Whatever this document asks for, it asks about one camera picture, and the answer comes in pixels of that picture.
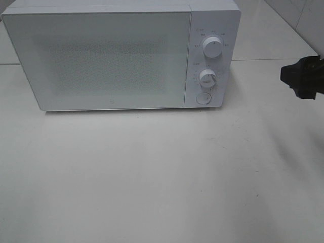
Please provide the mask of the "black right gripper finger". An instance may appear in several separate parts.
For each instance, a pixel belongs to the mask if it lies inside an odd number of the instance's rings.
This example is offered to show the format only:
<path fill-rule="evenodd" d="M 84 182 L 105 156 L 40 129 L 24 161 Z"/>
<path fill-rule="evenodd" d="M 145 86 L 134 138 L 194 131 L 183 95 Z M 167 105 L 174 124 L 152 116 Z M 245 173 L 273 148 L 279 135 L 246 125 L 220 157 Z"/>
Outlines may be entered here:
<path fill-rule="evenodd" d="M 300 99 L 316 99 L 316 94 L 323 94 L 323 82 L 299 83 L 297 86 L 290 86 L 295 95 Z"/>
<path fill-rule="evenodd" d="M 305 85 L 323 80 L 323 59 L 318 56 L 301 58 L 297 63 L 284 66 L 280 80 L 287 85 Z"/>

